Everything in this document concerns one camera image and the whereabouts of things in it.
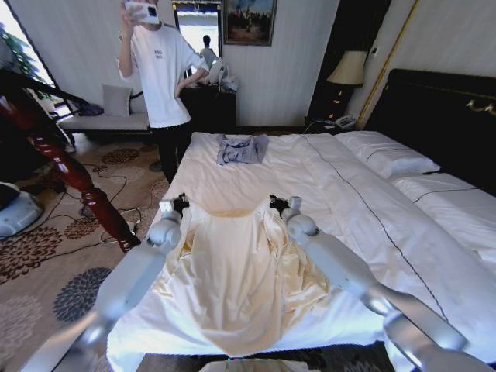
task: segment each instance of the smartphone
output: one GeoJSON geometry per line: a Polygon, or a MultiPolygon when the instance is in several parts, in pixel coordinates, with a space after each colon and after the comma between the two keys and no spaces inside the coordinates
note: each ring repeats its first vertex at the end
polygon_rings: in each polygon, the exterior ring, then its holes
{"type": "Polygon", "coordinates": [[[144,15],[144,17],[140,19],[140,22],[152,23],[154,25],[160,23],[157,14],[157,7],[154,4],[149,4],[147,2],[126,2],[124,6],[126,7],[126,10],[140,6],[141,9],[134,13],[134,16],[144,15]]]}

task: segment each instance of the folded gray shirt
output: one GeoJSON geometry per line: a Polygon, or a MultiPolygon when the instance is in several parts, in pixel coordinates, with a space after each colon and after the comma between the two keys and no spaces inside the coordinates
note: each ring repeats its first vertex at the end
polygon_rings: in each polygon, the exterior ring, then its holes
{"type": "Polygon", "coordinates": [[[219,134],[217,142],[220,145],[217,154],[217,164],[224,165],[231,161],[238,163],[260,164],[264,159],[269,137],[266,134],[250,136],[246,139],[228,139],[226,135],[219,134]]]}

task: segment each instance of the white robot vacuum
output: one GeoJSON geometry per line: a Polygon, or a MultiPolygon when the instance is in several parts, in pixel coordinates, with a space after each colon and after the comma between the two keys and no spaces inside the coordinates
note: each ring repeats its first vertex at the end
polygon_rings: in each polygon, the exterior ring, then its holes
{"type": "Polygon", "coordinates": [[[40,217],[43,207],[14,184],[0,182],[0,239],[25,229],[40,217]]]}

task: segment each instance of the patterned carpet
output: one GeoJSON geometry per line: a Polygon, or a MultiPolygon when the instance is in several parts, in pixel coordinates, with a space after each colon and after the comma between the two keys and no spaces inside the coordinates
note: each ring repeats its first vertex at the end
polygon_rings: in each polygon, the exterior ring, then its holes
{"type": "MultiPolygon", "coordinates": [[[[110,143],[76,135],[74,154],[94,184],[138,222],[142,239],[157,212],[168,183],[157,163],[155,145],[138,141],[110,143]]],[[[123,253],[116,243],[100,243],[108,235],[73,188],[65,188],[46,166],[18,182],[45,208],[25,232],[0,241],[0,371],[19,370],[55,331],[83,316],[95,301],[99,285],[123,253]]],[[[110,371],[105,348],[98,350],[98,372],[110,371]]],[[[382,343],[329,346],[253,357],[305,361],[321,371],[392,371],[382,343]]],[[[224,356],[146,356],[140,371],[198,371],[224,356]]]]}

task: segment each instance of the black headboard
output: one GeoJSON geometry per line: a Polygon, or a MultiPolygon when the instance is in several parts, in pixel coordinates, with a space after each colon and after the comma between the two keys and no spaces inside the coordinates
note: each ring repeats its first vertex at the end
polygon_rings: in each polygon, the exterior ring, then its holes
{"type": "Polygon", "coordinates": [[[496,195],[496,77],[392,70],[365,130],[496,195]]]}

